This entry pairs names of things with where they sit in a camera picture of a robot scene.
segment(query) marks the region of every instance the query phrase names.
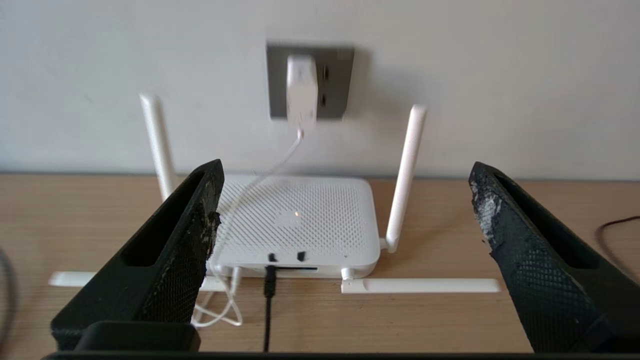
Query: wooden surface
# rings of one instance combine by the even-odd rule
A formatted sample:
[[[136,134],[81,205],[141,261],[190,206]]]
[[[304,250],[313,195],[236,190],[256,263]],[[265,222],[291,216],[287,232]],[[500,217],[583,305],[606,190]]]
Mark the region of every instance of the wooden surface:
[[[640,214],[638,183],[522,183],[592,244],[609,220]],[[393,181],[371,181],[383,234]],[[399,250],[372,277],[492,277],[500,273],[476,223],[465,181],[416,181]],[[160,204],[154,177],[0,176],[0,245],[19,281],[20,308],[8,358],[55,350],[53,316],[77,289],[47,285],[52,272],[97,271]],[[640,273],[640,224],[607,231],[614,251]],[[216,303],[222,306],[224,296]],[[201,350],[258,351],[261,281],[239,290],[245,324],[201,331]],[[273,351],[529,352],[508,294],[341,295],[339,281],[282,279],[273,301]]]

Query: black 3d printed part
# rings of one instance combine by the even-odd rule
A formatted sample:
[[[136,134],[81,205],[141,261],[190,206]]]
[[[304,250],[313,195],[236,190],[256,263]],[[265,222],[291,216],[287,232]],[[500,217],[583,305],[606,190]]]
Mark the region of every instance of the black 3d printed part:
[[[640,351],[640,288],[496,168],[473,206],[535,352]]]
[[[72,350],[103,321],[189,323],[220,217],[220,160],[194,170],[58,313],[51,332]]]

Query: router antenna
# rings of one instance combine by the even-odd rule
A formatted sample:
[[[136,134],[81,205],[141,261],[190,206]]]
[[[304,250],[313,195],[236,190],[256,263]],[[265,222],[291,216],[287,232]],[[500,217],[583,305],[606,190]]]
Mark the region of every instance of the router antenna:
[[[178,185],[178,179],[173,170],[173,160],[169,149],[169,140],[166,136],[164,116],[160,99],[150,94],[140,94],[142,113],[145,116],[147,134],[151,144],[151,153],[154,157],[154,167],[162,200],[166,200]]]
[[[394,253],[398,248],[400,230],[404,221],[404,211],[411,191],[413,181],[413,171],[415,161],[418,158],[420,149],[420,139],[422,138],[422,128],[427,115],[426,105],[413,105],[409,114],[409,124],[406,128],[406,138],[404,138],[404,149],[400,160],[400,170],[396,181],[396,191],[391,204],[391,214],[389,215],[389,225],[387,226],[387,236],[385,245],[387,252]]]

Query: wall socket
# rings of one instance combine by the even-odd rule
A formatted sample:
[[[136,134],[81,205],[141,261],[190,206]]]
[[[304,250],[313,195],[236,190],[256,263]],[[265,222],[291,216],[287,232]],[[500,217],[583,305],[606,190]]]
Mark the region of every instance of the wall socket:
[[[318,120],[340,120],[347,109],[354,47],[305,47],[267,44],[269,114],[273,120],[287,118],[287,58],[311,55],[316,61]]]

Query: black cord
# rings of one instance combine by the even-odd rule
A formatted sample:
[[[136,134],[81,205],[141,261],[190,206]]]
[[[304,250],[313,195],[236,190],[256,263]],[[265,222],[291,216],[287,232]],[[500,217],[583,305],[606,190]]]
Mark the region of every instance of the black cord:
[[[596,241],[598,242],[598,246],[600,246],[602,251],[609,257],[609,259],[611,259],[611,262],[614,265],[616,265],[620,269],[620,271],[622,271],[626,276],[632,278],[636,282],[640,282],[639,279],[636,276],[634,276],[634,273],[631,271],[631,269],[629,267],[627,267],[620,260],[620,258],[611,250],[611,248],[609,247],[609,245],[605,241],[604,229],[606,229],[607,227],[609,227],[611,225],[621,224],[623,222],[629,222],[629,221],[638,220],[638,219],[640,219],[640,216],[635,216],[635,217],[630,217],[630,218],[624,218],[624,219],[620,219],[620,220],[610,221],[610,222],[607,222],[607,223],[604,223],[604,224],[600,225],[598,227],[598,229],[596,229],[596,232],[595,232]]]
[[[15,319],[15,313],[18,306],[18,287],[15,278],[15,270],[11,265],[9,257],[6,255],[3,249],[0,249],[0,263],[2,264],[5,286],[6,286],[6,301],[7,307],[4,312],[4,320],[2,327],[0,328],[0,355],[4,352],[7,339],[9,338],[9,332]]]
[[[263,352],[269,352],[269,337],[271,335],[271,298],[276,295],[276,267],[266,267],[264,276],[264,297],[267,299],[264,312],[264,346]]]

